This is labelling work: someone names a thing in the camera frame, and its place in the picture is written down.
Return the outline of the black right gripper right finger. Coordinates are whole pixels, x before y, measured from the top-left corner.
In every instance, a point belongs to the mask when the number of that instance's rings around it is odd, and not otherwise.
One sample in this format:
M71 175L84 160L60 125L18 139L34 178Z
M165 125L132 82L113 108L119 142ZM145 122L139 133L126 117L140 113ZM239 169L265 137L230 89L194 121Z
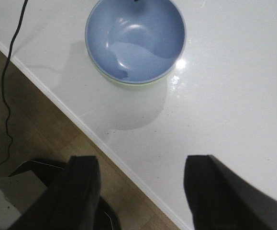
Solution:
M277 230L277 201L212 155L187 156L184 191L196 230Z

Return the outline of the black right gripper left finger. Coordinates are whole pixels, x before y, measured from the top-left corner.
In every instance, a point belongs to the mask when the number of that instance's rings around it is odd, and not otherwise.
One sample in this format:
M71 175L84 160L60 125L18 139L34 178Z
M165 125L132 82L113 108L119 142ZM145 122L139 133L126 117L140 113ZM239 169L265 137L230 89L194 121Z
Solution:
M72 156L68 163L33 159L12 175L32 171L46 186L11 225L12 230L91 230L100 199L100 167L95 156Z

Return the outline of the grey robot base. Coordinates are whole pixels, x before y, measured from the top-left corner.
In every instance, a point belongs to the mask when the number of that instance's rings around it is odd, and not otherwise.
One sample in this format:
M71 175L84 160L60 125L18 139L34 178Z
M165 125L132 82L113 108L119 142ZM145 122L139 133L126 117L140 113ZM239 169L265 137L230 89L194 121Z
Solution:
M32 171L0 178L0 230L11 225L42 195L46 186ZM119 230L120 221L107 202L99 199L93 230Z

